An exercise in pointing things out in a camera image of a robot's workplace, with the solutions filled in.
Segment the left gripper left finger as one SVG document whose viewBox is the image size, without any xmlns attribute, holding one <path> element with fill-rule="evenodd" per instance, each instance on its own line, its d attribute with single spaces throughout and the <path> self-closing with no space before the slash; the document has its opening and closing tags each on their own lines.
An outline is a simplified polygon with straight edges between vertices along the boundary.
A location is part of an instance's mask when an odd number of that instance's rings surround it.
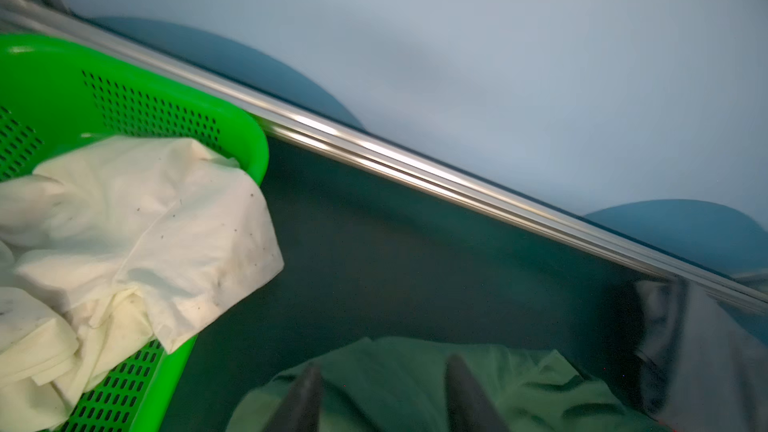
<svg viewBox="0 0 768 432">
<path fill-rule="evenodd" d="M 318 365 L 310 363 L 294 380 L 263 432 L 318 432 L 324 394 Z"/>
</svg>

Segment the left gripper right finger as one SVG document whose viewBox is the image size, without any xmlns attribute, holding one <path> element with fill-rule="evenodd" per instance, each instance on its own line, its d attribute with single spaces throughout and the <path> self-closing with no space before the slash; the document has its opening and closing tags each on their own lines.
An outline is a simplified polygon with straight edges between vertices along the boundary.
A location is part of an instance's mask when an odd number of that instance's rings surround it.
<svg viewBox="0 0 768 432">
<path fill-rule="evenodd" d="M 458 355 L 447 360 L 445 395 L 451 432 L 509 432 L 481 384 Z"/>
</svg>

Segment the dark green t-shirt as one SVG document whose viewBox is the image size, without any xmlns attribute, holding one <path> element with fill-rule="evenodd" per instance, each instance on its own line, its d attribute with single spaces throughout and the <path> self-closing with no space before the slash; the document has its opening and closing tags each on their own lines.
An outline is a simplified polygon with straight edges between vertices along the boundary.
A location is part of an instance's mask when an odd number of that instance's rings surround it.
<svg viewBox="0 0 768 432">
<path fill-rule="evenodd" d="M 262 431 L 294 380 L 314 363 L 324 387 L 319 431 L 450 431 L 445 370 L 451 355 L 467 363 L 509 431 L 663 428 L 555 350 L 402 337 L 361 339 L 278 373 L 243 397 L 227 428 Z"/>
</svg>

